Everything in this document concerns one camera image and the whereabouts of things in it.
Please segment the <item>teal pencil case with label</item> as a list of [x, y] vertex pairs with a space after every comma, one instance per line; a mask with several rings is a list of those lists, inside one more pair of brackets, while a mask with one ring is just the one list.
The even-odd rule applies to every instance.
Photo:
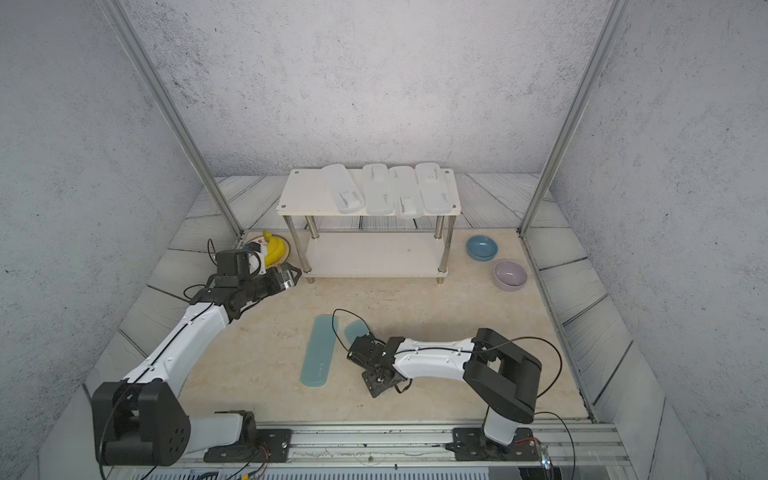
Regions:
[[354, 341], [370, 333], [367, 324], [362, 320], [355, 320], [344, 329], [343, 335], [346, 340], [346, 347], [350, 349]]

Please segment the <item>clear pencil case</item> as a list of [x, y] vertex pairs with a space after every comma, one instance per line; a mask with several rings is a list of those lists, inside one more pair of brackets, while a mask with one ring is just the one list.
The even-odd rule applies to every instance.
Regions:
[[371, 216], [394, 212], [389, 169], [385, 164], [369, 164], [362, 169], [366, 211]]
[[414, 168], [420, 188], [424, 211], [446, 215], [454, 208], [446, 172], [436, 163], [421, 163]]
[[352, 214], [365, 208], [365, 198], [344, 165], [323, 167], [320, 174], [340, 214]]
[[415, 219], [424, 214], [424, 206], [415, 170], [410, 166], [389, 169], [395, 215], [401, 219]]

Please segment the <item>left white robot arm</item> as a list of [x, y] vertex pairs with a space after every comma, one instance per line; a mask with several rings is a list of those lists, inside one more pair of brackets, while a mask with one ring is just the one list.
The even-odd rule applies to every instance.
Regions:
[[295, 287], [302, 272], [284, 263], [263, 272], [212, 275], [157, 348], [119, 381], [91, 396], [94, 449], [102, 466], [161, 467], [205, 452], [221, 462], [252, 462], [265, 453], [254, 415], [245, 410], [189, 416], [179, 395], [212, 341], [261, 301]]

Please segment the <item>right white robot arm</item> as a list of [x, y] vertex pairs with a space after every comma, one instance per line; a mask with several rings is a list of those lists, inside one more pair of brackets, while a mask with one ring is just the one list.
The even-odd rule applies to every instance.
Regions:
[[480, 328], [474, 337], [452, 342], [424, 342], [369, 333], [356, 338], [347, 359], [363, 369], [372, 397], [418, 378], [467, 384], [486, 404], [482, 432], [495, 447], [509, 447], [520, 426], [534, 420], [542, 364], [531, 353], [496, 331]]

